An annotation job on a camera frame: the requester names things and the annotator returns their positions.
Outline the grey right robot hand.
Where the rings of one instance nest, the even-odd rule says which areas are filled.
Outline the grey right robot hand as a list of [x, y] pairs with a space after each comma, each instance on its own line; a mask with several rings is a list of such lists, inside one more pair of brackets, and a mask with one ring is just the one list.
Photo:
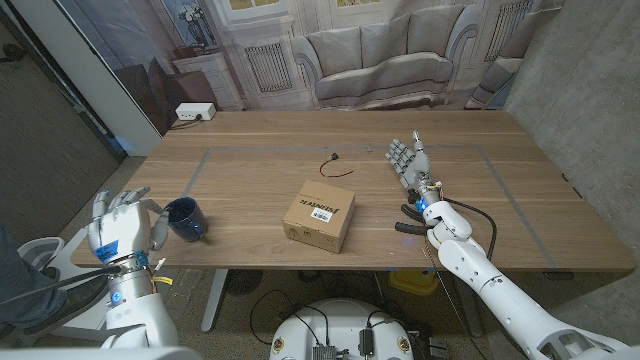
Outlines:
[[424, 195], [435, 190], [435, 184], [430, 178], [430, 158], [424, 152], [424, 144], [417, 130], [413, 131], [412, 138], [413, 148], [394, 139], [385, 157], [399, 175], [405, 190], [415, 190]]

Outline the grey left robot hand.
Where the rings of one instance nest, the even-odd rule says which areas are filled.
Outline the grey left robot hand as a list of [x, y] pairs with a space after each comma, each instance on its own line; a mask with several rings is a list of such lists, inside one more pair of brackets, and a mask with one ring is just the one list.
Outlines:
[[144, 198], [149, 187], [123, 191], [109, 202], [108, 190], [93, 202], [88, 227], [91, 252], [107, 265], [118, 259], [160, 250], [168, 237], [169, 212]]

